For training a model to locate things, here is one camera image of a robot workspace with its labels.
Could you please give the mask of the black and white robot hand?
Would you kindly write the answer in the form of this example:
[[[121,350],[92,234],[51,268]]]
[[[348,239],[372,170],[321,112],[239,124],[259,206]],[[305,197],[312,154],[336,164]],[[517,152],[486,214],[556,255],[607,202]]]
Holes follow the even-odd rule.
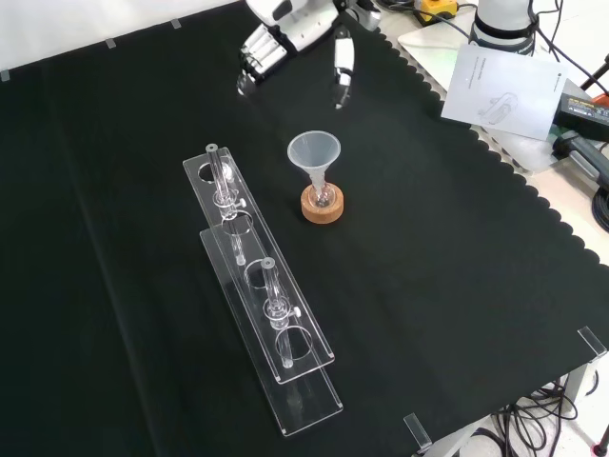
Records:
[[[364,29],[375,30],[381,12],[371,1],[248,1],[248,8],[260,20],[239,50],[241,73],[237,91],[248,96],[280,65],[324,40],[334,37],[335,109],[342,109],[350,97],[355,64],[355,47],[339,15],[347,12]]]

